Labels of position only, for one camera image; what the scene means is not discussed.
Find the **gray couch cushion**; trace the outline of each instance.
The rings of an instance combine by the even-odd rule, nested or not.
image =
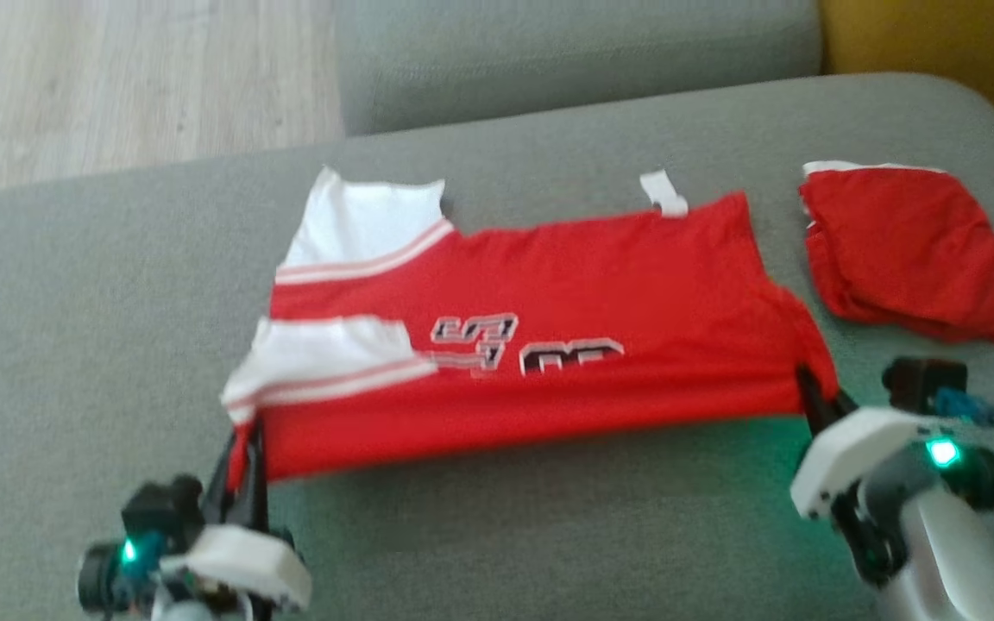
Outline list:
[[[446,177],[465,229],[640,209],[665,166],[692,204],[742,188],[770,275],[813,308],[848,390],[946,347],[844,323],[809,285],[802,162],[942,166],[994,222],[994,110],[915,75],[609,103],[0,193],[0,618],[76,618],[75,561],[145,477],[205,475],[217,392],[323,164]],[[825,618],[871,605],[828,527],[796,517],[798,419],[682,427],[318,477],[274,491],[316,578],[308,618]],[[991,518],[994,529],[994,516]]]
[[[815,75],[814,0],[349,0],[349,135]]]

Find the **gray sofa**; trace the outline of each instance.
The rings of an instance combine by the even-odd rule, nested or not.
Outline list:
[[[797,38],[814,11],[796,19],[778,44],[817,58],[817,40]],[[645,93],[628,86],[616,93]],[[550,97],[474,116],[575,103]],[[994,398],[994,346],[824,310],[796,188],[803,162],[827,158],[950,170],[994,224],[994,109],[902,74],[779,79],[0,192],[0,618],[82,618],[76,559],[117,535],[135,484],[209,473],[229,431],[218,390],[326,164],[355,180],[446,178],[467,231],[640,209],[639,174],[658,168],[692,204],[743,189],[770,276],[812,308],[849,392],[883,401],[886,362],[938,354],[969,362],[975,392]],[[844,543],[790,504],[806,440],[802,420],[773,417],[344,472],[275,487],[273,520],[314,573],[303,618],[873,618]]]

